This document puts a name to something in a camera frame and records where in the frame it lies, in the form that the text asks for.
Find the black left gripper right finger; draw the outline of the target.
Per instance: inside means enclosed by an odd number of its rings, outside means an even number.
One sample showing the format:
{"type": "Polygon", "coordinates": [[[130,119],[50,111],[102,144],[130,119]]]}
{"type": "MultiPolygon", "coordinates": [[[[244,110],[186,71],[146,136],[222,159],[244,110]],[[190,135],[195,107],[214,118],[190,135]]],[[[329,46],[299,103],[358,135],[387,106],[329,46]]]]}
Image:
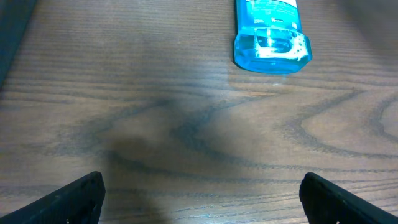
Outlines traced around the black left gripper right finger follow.
{"type": "Polygon", "coordinates": [[[305,174],[299,197],[309,224],[397,224],[397,217],[313,172],[305,174]]]}

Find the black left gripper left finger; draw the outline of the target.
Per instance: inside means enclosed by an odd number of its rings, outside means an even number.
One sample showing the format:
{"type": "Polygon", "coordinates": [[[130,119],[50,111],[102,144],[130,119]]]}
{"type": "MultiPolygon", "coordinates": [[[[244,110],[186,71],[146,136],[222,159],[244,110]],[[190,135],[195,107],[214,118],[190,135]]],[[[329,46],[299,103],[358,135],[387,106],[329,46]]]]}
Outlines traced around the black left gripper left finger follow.
{"type": "Polygon", "coordinates": [[[1,217],[1,224],[97,224],[105,198],[100,172],[91,172],[1,217]]]}

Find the teal Listerine mouthwash bottle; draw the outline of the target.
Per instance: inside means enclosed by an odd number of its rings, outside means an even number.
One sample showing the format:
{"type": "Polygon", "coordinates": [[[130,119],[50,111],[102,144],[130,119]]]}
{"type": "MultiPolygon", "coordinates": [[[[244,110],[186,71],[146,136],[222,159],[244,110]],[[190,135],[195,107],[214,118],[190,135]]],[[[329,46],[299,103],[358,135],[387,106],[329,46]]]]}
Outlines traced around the teal Listerine mouthwash bottle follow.
{"type": "Polygon", "coordinates": [[[234,62],[252,72],[290,74],[312,60],[296,0],[237,0],[234,62]]]}

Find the grey plastic shopping basket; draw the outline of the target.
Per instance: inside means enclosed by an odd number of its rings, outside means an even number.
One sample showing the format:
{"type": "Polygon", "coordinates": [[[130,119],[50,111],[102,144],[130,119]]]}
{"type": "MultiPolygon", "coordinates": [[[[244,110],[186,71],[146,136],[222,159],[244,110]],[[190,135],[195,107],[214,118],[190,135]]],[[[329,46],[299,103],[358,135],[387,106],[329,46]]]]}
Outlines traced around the grey plastic shopping basket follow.
{"type": "Polygon", "coordinates": [[[37,0],[1,0],[1,85],[24,36],[37,0]]]}

